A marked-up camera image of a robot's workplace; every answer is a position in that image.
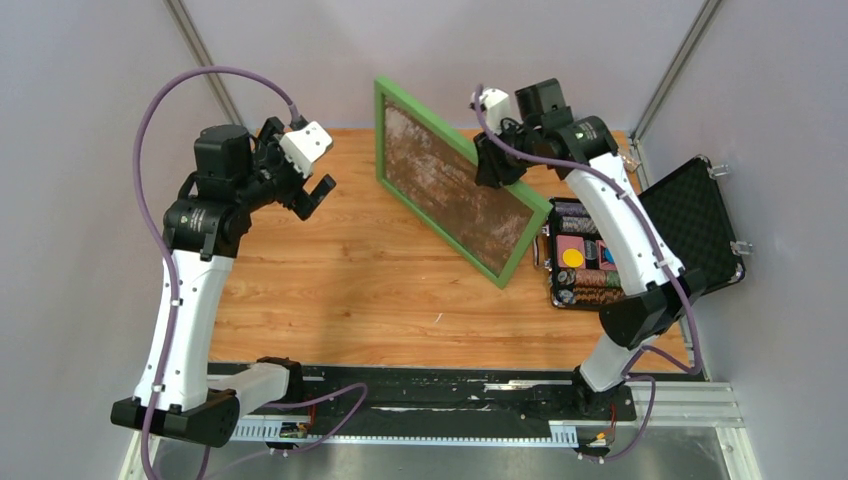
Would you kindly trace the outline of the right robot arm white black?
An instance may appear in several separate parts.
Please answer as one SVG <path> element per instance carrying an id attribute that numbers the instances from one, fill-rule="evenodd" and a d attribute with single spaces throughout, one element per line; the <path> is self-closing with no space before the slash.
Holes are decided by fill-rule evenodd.
<path id="1" fill-rule="evenodd" d="M 570 392 L 577 413 L 596 417 L 655 339 L 691 314 L 705 289 L 704 275 L 686 267 L 661 238 L 607 124 L 595 115 L 575 117 L 556 79 L 511 95 L 477 85 L 470 107 L 482 128 L 474 138 L 476 184 L 499 189 L 532 166 L 555 170 L 612 254 L 624 296 L 601 308 L 603 334 L 575 369 Z"/>

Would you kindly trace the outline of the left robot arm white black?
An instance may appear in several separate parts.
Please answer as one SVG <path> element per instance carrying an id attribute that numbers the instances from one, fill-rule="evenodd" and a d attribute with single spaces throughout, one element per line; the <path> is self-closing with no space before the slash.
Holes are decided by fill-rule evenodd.
<path id="1" fill-rule="evenodd" d="M 220 299 L 252 214 L 273 203 L 306 220 L 334 188 L 323 177 L 305 190 L 333 145 L 317 122 L 266 120 L 258 134 L 239 125 L 204 129 L 194 171 L 163 217 L 163 289 L 146 368 L 133 394 L 115 402 L 114 425 L 221 447 L 238 421 L 271 403 L 283 413 L 306 400 L 299 363 L 263 357 L 209 381 L 208 355 Z"/>

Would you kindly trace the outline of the wooden picture frame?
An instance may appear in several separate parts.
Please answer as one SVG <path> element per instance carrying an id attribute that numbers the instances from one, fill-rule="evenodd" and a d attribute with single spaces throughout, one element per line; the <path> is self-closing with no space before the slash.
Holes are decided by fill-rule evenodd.
<path id="1" fill-rule="evenodd" d="M 385 178 L 384 171 L 384 104 L 392 102 L 401 107 L 401 109 L 410 113 L 415 119 L 419 120 L 426 127 L 436 131 L 436 133 L 448 142 L 453 148 L 467 156 L 469 161 L 476 166 L 477 169 L 477 154 L 474 144 L 471 140 L 461 134 L 459 130 L 451 126 L 447 121 L 436 115 L 431 109 L 425 106 L 422 102 L 414 98 L 409 92 L 404 90 L 400 85 L 391 79 L 380 76 L 374 81 L 374 109 L 375 109 L 375 140 L 376 140 L 376 178 L 378 183 L 383 186 L 393 197 L 400 201 L 404 206 L 411 210 L 426 226 L 430 227 L 438 236 L 440 236 L 451 248 L 464 257 L 475 269 L 482 275 L 488 278 L 498 288 L 504 288 L 513 277 L 517 266 L 524 256 L 527 249 L 530 247 L 535 235 L 541 229 L 547 218 L 547 214 L 551 209 L 548 200 L 533 188 L 523 182 L 518 182 L 512 186 L 504 187 L 504 189 L 520 199 L 533 211 L 532 218 L 528 221 L 526 228 L 518 241 L 516 250 L 508 260 L 501 274 L 497 275 L 489 271 L 479 261 L 472 258 L 471 255 L 464 250 L 456 241 L 450 238 L 440 227 L 432 220 L 427 218 L 418 208 L 412 204 L 402 193 L 393 187 Z"/>

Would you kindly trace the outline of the autumn forest photo board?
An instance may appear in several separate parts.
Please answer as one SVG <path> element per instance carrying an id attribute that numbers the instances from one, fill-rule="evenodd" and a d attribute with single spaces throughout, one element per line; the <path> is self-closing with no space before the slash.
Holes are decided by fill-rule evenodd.
<path id="1" fill-rule="evenodd" d="M 400 106 L 384 104 L 388 182 L 494 274 L 516 250 L 532 209 L 504 189 L 475 183 L 476 166 Z"/>

